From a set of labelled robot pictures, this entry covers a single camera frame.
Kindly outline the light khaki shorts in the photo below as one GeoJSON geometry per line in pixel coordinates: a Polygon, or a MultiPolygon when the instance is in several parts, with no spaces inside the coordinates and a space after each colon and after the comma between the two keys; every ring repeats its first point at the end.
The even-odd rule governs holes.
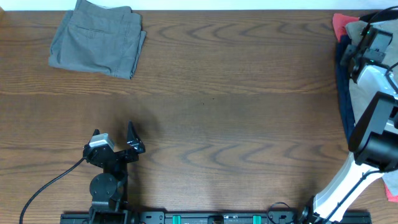
{"type": "MultiPolygon", "coordinates": [[[[393,34],[392,42],[387,47],[386,56],[382,61],[384,65],[392,66],[397,62],[397,20],[377,22],[373,24],[373,27],[393,34]]],[[[367,65],[360,73],[358,81],[349,82],[349,93],[356,122],[359,121],[376,92],[381,91],[397,98],[397,90],[389,84],[384,75],[385,72],[385,68],[367,65]]],[[[386,186],[388,200],[396,202],[397,172],[387,173],[382,179],[386,186]]]]}

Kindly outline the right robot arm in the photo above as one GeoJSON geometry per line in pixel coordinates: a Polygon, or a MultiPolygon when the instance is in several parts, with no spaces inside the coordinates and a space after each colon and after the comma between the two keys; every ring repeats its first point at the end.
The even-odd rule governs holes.
{"type": "Polygon", "coordinates": [[[397,170],[397,82],[392,67],[383,63],[394,34],[367,25],[360,38],[336,59],[348,157],[310,199],[298,223],[369,222],[367,213],[352,215],[347,209],[375,180],[397,170]]]}

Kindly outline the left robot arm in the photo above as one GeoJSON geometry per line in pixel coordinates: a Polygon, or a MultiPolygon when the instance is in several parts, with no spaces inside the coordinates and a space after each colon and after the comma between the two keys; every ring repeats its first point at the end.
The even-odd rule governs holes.
{"type": "Polygon", "coordinates": [[[127,207],[127,165],[138,161],[139,154],[144,153],[146,148],[132,121],[128,122],[127,126],[127,144],[128,149],[116,152],[109,134],[100,133],[96,129],[88,144],[84,146],[83,158],[87,163],[103,170],[90,183],[92,201],[89,223],[140,222],[139,215],[127,207]]]}

